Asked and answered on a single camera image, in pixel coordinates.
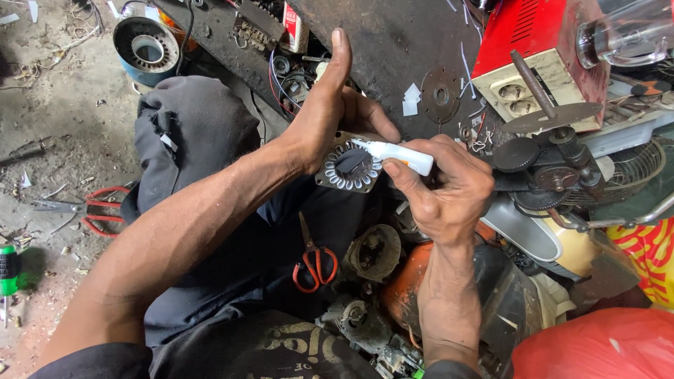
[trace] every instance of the screwdriver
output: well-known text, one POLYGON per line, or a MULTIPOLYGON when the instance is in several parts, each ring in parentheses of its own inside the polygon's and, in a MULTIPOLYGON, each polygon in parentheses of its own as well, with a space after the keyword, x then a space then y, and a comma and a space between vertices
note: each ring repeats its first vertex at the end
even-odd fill
POLYGON ((7 328, 7 319, 9 313, 7 304, 11 301, 11 296, 16 293, 16 277, 19 276, 20 264, 19 254, 16 253, 14 246, 5 246, 0 248, 0 295, 5 299, 5 329, 7 328))

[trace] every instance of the gear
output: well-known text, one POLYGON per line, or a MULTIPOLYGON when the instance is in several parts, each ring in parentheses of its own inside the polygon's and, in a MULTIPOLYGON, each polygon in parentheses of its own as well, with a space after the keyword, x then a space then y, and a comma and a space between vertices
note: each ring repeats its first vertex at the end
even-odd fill
POLYGON ((562 192, 565 188, 570 187, 578 181, 578 178, 580 178, 580 173, 576 169, 566 166, 545 167, 534 174, 534 181, 537 186, 557 192, 562 192))
POLYGON ((570 193, 571 191, 566 190, 563 192, 541 192, 540 194, 512 192, 511 195, 515 199, 515 203, 524 209, 546 210, 559 206, 569 197, 570 193))
POLYGON ((541 153, 538 142, 531 138, 517 137, 499 146, 494 152, 494 166, 504 173, 524 171, 541 153))

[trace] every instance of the red plastic bag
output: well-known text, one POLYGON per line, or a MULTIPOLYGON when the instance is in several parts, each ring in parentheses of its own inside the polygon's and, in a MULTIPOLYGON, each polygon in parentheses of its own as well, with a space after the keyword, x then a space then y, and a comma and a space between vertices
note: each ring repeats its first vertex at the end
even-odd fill
POLYGON ((674 314, 599 310, 527 338, 512 363, 515 379, 674 378, 674 314))

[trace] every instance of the workbench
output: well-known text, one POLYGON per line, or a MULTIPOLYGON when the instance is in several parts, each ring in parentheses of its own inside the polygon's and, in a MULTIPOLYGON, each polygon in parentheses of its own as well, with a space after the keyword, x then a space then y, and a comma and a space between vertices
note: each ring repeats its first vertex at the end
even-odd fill
MULTIPOLYGON (((450 1, 457 12, 447 0, 290 0, 289 3, 329 50, 332 30, 338 26, 346 30, 353 49, 353 80, 369 98, 381 103, 403 138, 411 140, 431 138, 439 131, 456 138, 458 123, 470 123, 468 116, 482 107, 482 96, 476 91, 477 98, 472 99, 469 88, 457 113, 443 125, 430 120, 421 103, 418 115, 402 115, 405 91, 412 83, 421 88, 425 74, 438 65, 453 69, 457 78, 463 77, 468 83, 460 44, 463 42, 472 70, 481 37, 470 14, 466 24, 461 0, 450 1)), ((154 3, 186 29, 189 11, 184 3, 177 0, 154 0, 154 3)), ((268 53, 237 46, 232 32, 235 19, 232 5, 223 0, 204 0, 204 3, 202 8, 193 7, 192 38, 281 113, 269 83, 268 53)), ((483 129, 497 129, 502 124, 501 118, 489 106, 485 112, 483 129)))

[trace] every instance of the black pants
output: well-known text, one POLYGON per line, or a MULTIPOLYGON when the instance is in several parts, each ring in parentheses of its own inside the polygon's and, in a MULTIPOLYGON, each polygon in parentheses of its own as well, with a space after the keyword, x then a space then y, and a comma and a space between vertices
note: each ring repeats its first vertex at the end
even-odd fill
MULTIPOLYGON (((144 172, 123 202, 124 219, 132 223, 171 194, 259 148, 258 123, 218 80, 191 76, 159 83, 140 98, 135 147, 144 172), (164 134, 177 145, 176 151, 160 141, 164 134)), ((250 173, 246 180, 264 178, 250 173)), ((313 176, 294 180, 154 301, 145 315, 146 344, 163 345, 222 314, 234 318, 273 308, 313 321, 321 313, 321 301, 329 301, 330 290, 322 286, 305 295, 292 282, 293 266, 304 252, 298 211, 314 242, 341 260, 366 200, 365 194, 317 186, 313 176)), ((322 262, 327 277, 332 262, 322 262)))

